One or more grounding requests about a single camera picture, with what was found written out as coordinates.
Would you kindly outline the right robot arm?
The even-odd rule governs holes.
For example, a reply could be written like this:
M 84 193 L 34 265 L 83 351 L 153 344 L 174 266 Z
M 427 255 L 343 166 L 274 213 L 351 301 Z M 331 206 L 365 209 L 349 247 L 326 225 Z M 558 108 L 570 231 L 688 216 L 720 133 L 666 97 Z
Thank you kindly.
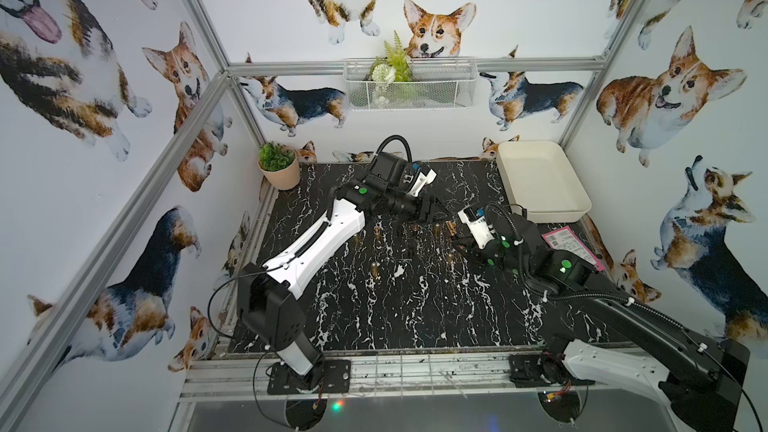
M 458 213 L 469 229 L 455 247 L 468 260 L 511 275 L 542 303 L 567 302 L 584 308 L 640 347 L 646 358 L 603 350 L 576 338 L 557 336 L 543 353 L 554 381 L 600 382 L 644 396 L 667 407 L 695 431 L 731 431 L 750 352 L 731 340 L 697 333 L 668 315 L 613 287 L 588 261 L 552 248 L 527 213 L 490 202 Z

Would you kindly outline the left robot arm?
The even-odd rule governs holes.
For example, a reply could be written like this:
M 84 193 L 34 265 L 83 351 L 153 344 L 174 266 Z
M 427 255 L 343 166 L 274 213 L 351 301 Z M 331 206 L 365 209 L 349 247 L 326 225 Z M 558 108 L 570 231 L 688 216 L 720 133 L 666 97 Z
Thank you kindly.
M 404 223 L 428 224 L 448 214 L 425 191 L 437 177 L 413 159 L 401 135 L 385 138 L 367 167 L 332 190 L 325 212 L 290 246 L 263 264 L 249 263 L 238 273 L 238 318 L 308 388 L 325 374 L 324 358 L 305 334 L 299 299 L 314 276 L 368 216 L 389 215 Z

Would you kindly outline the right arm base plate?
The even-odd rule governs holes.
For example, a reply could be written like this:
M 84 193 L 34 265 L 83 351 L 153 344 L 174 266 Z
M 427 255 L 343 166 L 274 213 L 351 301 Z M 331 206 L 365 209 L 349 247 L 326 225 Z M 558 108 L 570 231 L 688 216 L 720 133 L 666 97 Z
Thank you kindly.
M 572 376 L 558 360 L 546 353 L 510 355 L 509 381 L 517 388 L 535 388 L 546 386 L 563 387 L 594 385 L 591 380 L 577 379 Z

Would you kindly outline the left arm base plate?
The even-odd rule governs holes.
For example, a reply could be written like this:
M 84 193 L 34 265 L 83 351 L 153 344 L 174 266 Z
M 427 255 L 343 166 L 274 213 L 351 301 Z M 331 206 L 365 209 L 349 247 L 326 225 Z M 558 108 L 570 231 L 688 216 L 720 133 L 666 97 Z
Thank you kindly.
M 347 393 L 350 389 L 352 362 L 322 359 L 305 375 L 300 375 L 287 364 L 278 363 L 268 368 L 268 395 L 295 395 L 304 393 Z

